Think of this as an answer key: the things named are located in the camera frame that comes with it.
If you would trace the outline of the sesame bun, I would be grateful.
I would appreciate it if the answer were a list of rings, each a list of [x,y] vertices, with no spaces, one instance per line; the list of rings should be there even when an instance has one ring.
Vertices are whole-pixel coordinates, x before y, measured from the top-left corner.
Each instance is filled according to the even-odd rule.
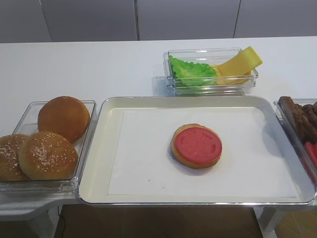
[[[29,178],[22,172],[18,151],[28,135],[12,134],[0,138],[0,180],[25,181]]]
[[[78,162],[74,146],[59,134],[40,131],[28,136],[18,150],[22,172],[32,180],[72,178]]]

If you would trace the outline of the clear lettuce cheese container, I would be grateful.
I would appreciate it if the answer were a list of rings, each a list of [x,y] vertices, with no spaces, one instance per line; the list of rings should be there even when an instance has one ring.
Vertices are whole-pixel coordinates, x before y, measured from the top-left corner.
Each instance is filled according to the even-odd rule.
[[[216,66],[223,64],[235,57],[241,48],[212,48],[212,49],[191,49],[191,50],[169,50],[163,54],[164,70],[167,80],[167,88],[173,96],[207,96],[207,95],[245,95],[249,93],[256,85],[256,79],[259,74],[255,69],[251,71],[250,76],[245,76],[249,79],[243,84],[234,85],[216,85],[214,86],[197,86],[197,87],[176,87],[175,78],[172,75],[169,56],[173,56],[179,60],[206,63],[216,70]]]

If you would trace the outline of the green lettuce leaf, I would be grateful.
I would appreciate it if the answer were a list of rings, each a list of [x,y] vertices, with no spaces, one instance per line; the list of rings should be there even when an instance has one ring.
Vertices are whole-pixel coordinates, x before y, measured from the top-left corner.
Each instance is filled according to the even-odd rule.
[[[176,87],[214,86],[217,71],[206,63],[193,63],[169,56]]]

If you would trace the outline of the sesame bun left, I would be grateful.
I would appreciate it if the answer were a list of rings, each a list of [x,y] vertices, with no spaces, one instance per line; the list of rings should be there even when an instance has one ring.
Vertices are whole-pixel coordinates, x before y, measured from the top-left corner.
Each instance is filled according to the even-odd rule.
[[[22,172],[18,151],[28,135],[12,134],[0,138],[0,180],[25,181],[29,178]]]

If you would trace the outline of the plain brown bun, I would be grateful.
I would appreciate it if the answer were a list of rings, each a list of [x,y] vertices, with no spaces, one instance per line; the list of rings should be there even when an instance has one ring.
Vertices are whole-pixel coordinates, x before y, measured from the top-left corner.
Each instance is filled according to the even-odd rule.
[[[60,96],[47,102],[38,114],[38,131],[49,131],[74,143],[90,122],[87,107],[76,98]]]

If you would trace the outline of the brown meat patty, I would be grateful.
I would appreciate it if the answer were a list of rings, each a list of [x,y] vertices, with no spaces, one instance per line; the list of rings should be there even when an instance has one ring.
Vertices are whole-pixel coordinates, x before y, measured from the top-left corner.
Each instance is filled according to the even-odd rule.
[[[317,142],[317,122],[311,123],[304,111],[303,106],[296,104],[291,97],[282,96],[278,101],[284,114],[287,116],[290,124],[295,129],[301,142],[311,142],[315,144]],[[313,105],[313,110],[317,114],[317,103]]]
[[[311,123],[315,123],[317,121],[317,115],[313,110],[313,105],[312,104],[305,104],[303,106],[303,111],[307,117],[307,119],[311,122]]]

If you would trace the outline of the clear patty tomato container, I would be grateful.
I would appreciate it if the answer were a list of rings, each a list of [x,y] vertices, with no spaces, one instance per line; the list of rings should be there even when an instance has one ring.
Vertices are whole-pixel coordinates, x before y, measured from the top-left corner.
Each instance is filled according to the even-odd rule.
[[[295,148],[296,153],[298,154],[298,157],[299,157],[300,161],[302,162],[306,172],[308,173],[309,177],[312,179],[313,183],[316,184],[316,182],[317,182],[317,168],[312,163],[312,161],[311,161],[311,159],[310,159],[310,157],[305,149],[305,144],[303,144],[301,142],[295,129],[290,124],[287,116],[284,114],[284,111],[281,109],[278,101],[275,101],[274,104],[276,105],[277,112],[279,113],[280,122],[282,123],[287,136],[289,137],[291,143],[293,144],[293,147]],[[301,106],[305,105],[303,103],[303,101],[301,101],[301,100],[293,99],[293,101],[296,104],[299,104]]]

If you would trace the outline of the clear bun container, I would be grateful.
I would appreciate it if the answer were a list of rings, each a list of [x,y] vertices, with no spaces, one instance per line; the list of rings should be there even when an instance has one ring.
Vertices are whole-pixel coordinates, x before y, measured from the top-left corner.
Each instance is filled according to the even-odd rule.
[[[98,122],[96,102],[93,100],[84,100],[82,103],[90,113],[90,122],[84,135],[74,143],[74,148],[78,154],[78,163],[72,177],[66,180],[2,181],[0,183],[1,193],[8,196],[18,196],[19,193],[31,195],[77,193],[91,146],[91,140]],[[38,114],[45,104],[46,102],[31,102],[15,127],[13,134],[32,135],[38,132]]]

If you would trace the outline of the red tomato slice stack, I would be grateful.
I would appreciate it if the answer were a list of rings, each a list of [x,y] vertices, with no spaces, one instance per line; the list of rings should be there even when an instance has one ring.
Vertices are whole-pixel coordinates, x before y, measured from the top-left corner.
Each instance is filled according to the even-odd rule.
[[[313,144],[311,142],[305,143],[305,149],[312,161],[312,163],[317,167],[317,144]]]

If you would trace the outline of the silver metal tray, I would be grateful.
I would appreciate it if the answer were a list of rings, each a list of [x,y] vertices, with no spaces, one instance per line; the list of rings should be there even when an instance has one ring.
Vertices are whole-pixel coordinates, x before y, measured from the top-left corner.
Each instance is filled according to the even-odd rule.
[[[281,152],[289,175],[298,190],[296,197],[213,197],[181,195],[115,195],[109,185],[119,141],[123,115],[128,110],[143,109],[200,109],[200,108],[259,109],[266,120],[272,138]],[[80,198],[91,204],[308,204],[316,197],[316,187],[310,179],[293,146],[288,140],[271,104],[255,96],[211,97],[113,97],[100,110],[82,179]]]

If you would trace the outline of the yellow cheese slice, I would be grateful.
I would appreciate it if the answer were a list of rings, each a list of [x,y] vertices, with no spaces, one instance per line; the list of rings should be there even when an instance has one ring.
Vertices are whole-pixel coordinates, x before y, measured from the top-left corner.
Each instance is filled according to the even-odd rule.
[[[232,59],[215,67],[218,73],[215,83],[216,85],[243,84],[249,80],[244,77],[250,76],[251,71],[262,63],[260,56],[249,46]]]

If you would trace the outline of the white paper sheet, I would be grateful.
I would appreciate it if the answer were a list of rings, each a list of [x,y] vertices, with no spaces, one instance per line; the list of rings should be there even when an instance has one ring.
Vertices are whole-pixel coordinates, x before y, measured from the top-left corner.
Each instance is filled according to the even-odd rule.
[[[170,153],[175,131],[197,123],[216,132],[220,160],[191,169]],[[123,115],[109,193],[213,197],[296,197],[298,190],[263,113],[254,107],[128,110]]]

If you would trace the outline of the bottom bun on tray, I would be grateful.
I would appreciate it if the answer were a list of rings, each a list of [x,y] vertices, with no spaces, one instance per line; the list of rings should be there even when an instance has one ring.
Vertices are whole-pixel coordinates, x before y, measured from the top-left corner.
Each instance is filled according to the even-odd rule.
[[[183,164],[183,165],[185,165],[185,166],[187,166],[187,167],[189,167],[189,168],[192,168],[192,169],[204,169],[204,168],[209,168],[209,167],[215,165],[215,164],[219,161],[219,159],[221,158],[221,156],[220,156],[220,158],[219,158],[217,161],[215,161],[215,162],[211,162],[211,163],[202,165],[202,164],[195,164],[195,163],[191,163],[191,162],[186,161],[186,160],[183,159],[183,158],[180,156],[180,154],[176,151],[176,149],[175,149],[175,147],[174,147],[174,145],[173,145],[174,137],[175,137],[182,129],[188,128],[190,125],[200,125],[200,124],[197,124],[197,123],[185,124],[185,125],[179,127],[179,128],[175,131],[175,133],[174,133],[174,135],[173,135],[173,137],[172,137],[171,144],[170,144],[170,148],[171,148],[172,154],[174,155],[174,157],[176,158],[176,160],[177,160],[178,162],[180,162],[181,164]]]

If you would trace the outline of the red tomato slice on bun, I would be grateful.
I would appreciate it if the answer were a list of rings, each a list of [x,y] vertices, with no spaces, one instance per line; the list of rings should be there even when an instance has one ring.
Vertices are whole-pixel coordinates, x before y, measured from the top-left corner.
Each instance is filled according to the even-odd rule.
[[[215,162],[222,154],[220,137],[201,125],[190,125],[182,129],[174,137],[173,145],[183,159],[195,164]]]

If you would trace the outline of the sesame bun right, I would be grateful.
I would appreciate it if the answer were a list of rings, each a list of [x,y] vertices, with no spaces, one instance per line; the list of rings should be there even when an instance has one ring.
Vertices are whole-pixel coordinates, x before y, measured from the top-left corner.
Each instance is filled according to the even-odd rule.
[[[59,134],[40,131],[28,136],[18,150],[22,172],[32,180],[72,178],[78,162],[74,146]]]

